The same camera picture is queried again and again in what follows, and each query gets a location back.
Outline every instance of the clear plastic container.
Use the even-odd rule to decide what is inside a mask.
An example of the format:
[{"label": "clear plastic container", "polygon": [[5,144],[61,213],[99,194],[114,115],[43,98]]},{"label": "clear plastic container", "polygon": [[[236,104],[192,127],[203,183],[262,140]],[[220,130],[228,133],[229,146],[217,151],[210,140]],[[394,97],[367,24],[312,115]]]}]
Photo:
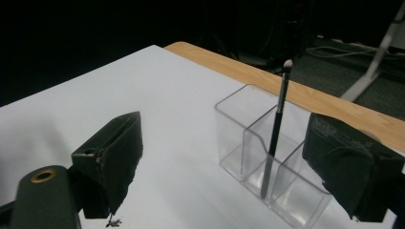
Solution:
[{"label": "clear plastic container", "polygon": [[[263,123],[276,104],[277,96],[246,85],[215,105],[220,164],[236,179],[242,180],[249,168],[254,167],[251,158],[244,159],[245,131],[258,121]],[[260,127],[271,133],[272,126]]]},{"label": "clear plastic container", "polygon": [[291,227],[311,228],[331,195],[302,158],[310,112],[286,102],[273,158],[267,152],[277,102],[246,85],[215,106],[220,165]]}]

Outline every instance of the table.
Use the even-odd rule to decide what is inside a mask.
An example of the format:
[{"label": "table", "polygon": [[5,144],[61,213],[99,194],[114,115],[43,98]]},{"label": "table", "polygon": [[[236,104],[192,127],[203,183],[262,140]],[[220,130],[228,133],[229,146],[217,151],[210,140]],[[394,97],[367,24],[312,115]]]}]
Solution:
[{"label": "table", "polygon": [[[215,64],[208,69],[199,61]],[[242,81],[224,74],[241,74]],[[246,79],[247,75],[257,76]],[[271,92],[280,83],[273,75],[176,43],[166,49],[148,47],[2,107],[0,204],[14,199],[17,182],[25,174],[47,165],[71,166],[71,152],[109,120],[140,111],[144,156],[116,215],[123,222],[121,228],[288,228],[218,164],[214,105],[253,79]],[[298,86],[291,82],[290,92],[319,97],[317,91]],[[315,103],[324,102],[324,108],[342,110],[319,99]],[[346,105],[352,111],[368,111]],[[362,115],[385,118],[370,113]],[[345,115],[355,118],[348,111]],[[377,126],[389,132],[383,124]],[[400,148],[393,143],[392,147]],[[83,228],[103,228],[107,223],[107,219],[80,216]],[[393,220],[388,214],[386,228]],[[381,228],[381,224],[350,221],[332,202],[315,225],[325,227]]]}]

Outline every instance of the wooden table edge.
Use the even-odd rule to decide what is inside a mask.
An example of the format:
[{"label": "wooden table edge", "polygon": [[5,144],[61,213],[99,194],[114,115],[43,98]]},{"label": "wooden table edge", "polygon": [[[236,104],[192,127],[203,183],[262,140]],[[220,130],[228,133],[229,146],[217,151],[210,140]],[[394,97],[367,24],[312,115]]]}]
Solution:
[{"label": "wooden table edge", "polygon": [[[272,73],[186,42],[176,42],[165,49],[242,83],[256,85],[272,94],[279,93],[281,77]],[[293,81],[289,82],[287,101],[313,113],[338,118],[405,154],[405,121]]]}]

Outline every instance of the white table surface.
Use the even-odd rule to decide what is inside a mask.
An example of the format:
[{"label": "white table surface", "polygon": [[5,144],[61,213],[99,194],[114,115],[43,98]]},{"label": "white table surface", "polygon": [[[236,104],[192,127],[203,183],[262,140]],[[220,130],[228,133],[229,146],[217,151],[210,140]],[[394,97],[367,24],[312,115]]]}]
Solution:
[{"label": "white table surface", "polygon": [[[71,153],[112,118],[140,111],[143,158],[120,228],[288,228],[219,166],[214,105],[244,85],[151,46],[0,108],[0,205],[18,181]],[[85,219],[104,228],[107,219]],[[333,200],[314,228],[391,228],[349,220]]]}]

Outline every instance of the transparent pen holder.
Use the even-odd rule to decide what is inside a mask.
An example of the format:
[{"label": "transparent pen holder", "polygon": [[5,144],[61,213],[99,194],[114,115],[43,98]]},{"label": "transparent pen holder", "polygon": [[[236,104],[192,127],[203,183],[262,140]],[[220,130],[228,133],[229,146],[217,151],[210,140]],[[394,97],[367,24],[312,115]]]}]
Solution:
[{"label": "transparent pen holder", "polygon": [[246,85],[216,106],[220,165],[292,228],[311,228],[331,200],[302,158],[310,113],[286,102],[275,157],[278,97]]}]

